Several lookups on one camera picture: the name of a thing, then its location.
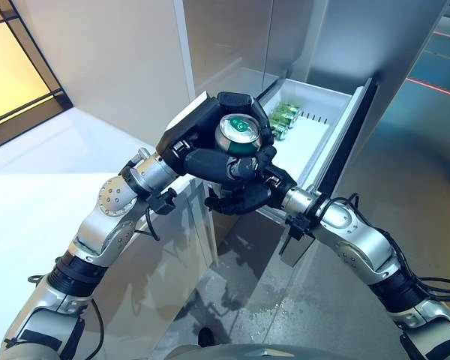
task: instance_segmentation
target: black cable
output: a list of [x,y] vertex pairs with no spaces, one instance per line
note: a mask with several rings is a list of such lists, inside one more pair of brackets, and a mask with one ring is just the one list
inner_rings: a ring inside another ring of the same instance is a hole
[[322,221],[323,217],[325,216],[325,213],[329,209],[330,206],[332,206],[336,202],[342,202],[347,204],[354,212],[355,214],[369,227],[373,227],[375,230],[377,230],[379,233],[381,233],[390,243],[390,245],[393,247],[395,253],[397,254],[398,261],[403,268],[403,270],[406,272],[406,275],[409,276],[409,278],[412,278],[415,281],[415,284],[418,286],[418,288],[424,293],[425,296],[427,296],[430,299],[433,299],[438,302],[450,302],[450,295],[437,295],[435,293],[448,293],[450,294],[450,289],[445,289],[441,287],[431,286],[424,283],[424,281],[435,281],[435,282],[441,282],[450,284],[450,279],[443,278],[443,277],[418,277],[410,268],[407,262],[407,258],[405,257],[404,253],[398,246],[397,242],[393,239],[393,237],[386,232],[383,229],[380,229],[378,227],[375,227],[371,224],[370,221],[359,211],[358,204],[359,204],[359,195],[357,193],[353,193],[349,198],[345,197],[335,197],[333,199],[330,199],[329,202],[325,205],[323,210],[321,211],[320,215],[318,216],[318,222]]
[[[420,277],[420,280],[423,281],[434,281],[437,283],[446,283],[446,284],[450,284],[450,279],[444,278],[444,277]],[[427,285],[426,283],[424,284],[427,289],[431,290],[431,291],[438,291],[440,293],[447,293],[450,294],[450,289],[444,289],[441,287],[435,287],[435,286],[430,286]]]
[[92,299],[90,301],[91,306],[93,306],[94,310],[95,310],[95,314],[97,315],[97,320],[98,320],[98,325],[100,326],[100,340],[98,341],[98,345],[95,348],[95,350],[85,358],[85,360],[90,360],[93,359],[93,357],[95,355],[98,354],[98,352],[100,351],[100,349],[102,348],[102,345],[104,345],[104,320],[102,319],[102,316],[100,314],[100,310],[98,310],[98,305],[95,302],[94,299]]
[[143,235],[152,236],[152,234],[151,234],[150,232],[145,231],[145,230],[138,230],[138,229],[135,229],[133,232],[134,232],[134,233],[143,234]]
[[153,239],[159,242],[160,237],[155,232],[155,229],[152,226],[152,220],[150,219],[150,206],[145,210],[145,219],[147,220],[147,226],[150,230],[151,236],[153,237]]

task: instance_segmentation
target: green can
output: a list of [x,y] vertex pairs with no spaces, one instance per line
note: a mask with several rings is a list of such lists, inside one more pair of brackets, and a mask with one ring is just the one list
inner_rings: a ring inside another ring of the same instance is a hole
[[277,111],[297,116],[300,113],[300,108],[292,103],[279,103],[277,106]]
[[258,121],[246,114],[225,115],[215,129],[215,143],[231,155],[254,155],[262,145]]
[[270,124],[281,124],[288,128],[293,127],[293,123],[296,121],[296,117],[290,114],[273,112],[270,115]]
[[271,124],[271,133],[277,140],[284,140],[288,132],[288,127],[282,124]]

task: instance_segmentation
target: reflective floor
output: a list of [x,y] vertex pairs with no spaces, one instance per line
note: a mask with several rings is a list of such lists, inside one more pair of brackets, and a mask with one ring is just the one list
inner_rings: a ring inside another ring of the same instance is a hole
[[[437,77],[450,70],[450,59],[433,54],[450,54],[450,41],[441,40],[412,74],[450,90],[450,76]],[[426,70],[430,56],[439,58],[433,73]],[[403,84],[337,194],[355,191],[361,210],[395,237],[418,275],[450,278],[450,94]],[[292,344],[353,359],[407,359],[400,332],[368,288],[321,244],[288,267],[276,254],[281,231],[258,214],[240,218],[219,247],[220,263],[207,271],[152,359],[195,344],[203,326],[222,344]]]

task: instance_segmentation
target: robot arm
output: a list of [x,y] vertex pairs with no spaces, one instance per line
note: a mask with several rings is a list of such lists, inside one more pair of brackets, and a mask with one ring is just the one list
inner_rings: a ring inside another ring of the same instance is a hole
[[[255,128],[259,136],[251,134],[249,142],[239,137],[232,144],[233,136],[219,132],[221,119],[229,114],[251,119],[249,124],[232,122],[232,133],[241,135]],[[144,214],[153,210],[166,215],[174,209],[176,193],[164,189],[187,173],[214,182],[214,191],[205,201],[210,209],[228,215],[264,205],[284,210],[291,236],[315,235],[379,297],[403,329],[403,342],[422,356],[415,354],[413,359],[447,359],[450,310],[446,305],[417,285],[390,239],[348,205],[296,187],[287,172],[272,164],[275,153],[269,121],[251,96],[201,94],[171,121],[153,155],[141,149],[118,176],[103,184],[96,206],[64,256],[43,277],[8,329],[0,359],[53,359],[37,355],[50,349],[60,359],[72,359],[85,325],[80,315],[95,287]],[[432,358],[431,353],[442,357]]]
[[450,308],[423,289],[393,238],[352,207],[294,187],[281,204],[292,236],[313,234],[369,286],[403,331],[400,342],[412,360],[450,360]]

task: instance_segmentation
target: refrigerator drawer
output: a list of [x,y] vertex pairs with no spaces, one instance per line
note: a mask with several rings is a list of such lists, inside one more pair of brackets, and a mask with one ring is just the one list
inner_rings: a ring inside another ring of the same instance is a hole
[[[320,88],[303,82],[285,79],[259,99],[270,115],[280,102],[290,102],[303,109],[282,141],[274,143],[277,149],[273,163],[285,169],[300,188],[316,185],[331,194],[343,172],[368,108],[376,91],[369,79],[353,94]],[[283,211],[267,206],[260,213],[282,222]]]

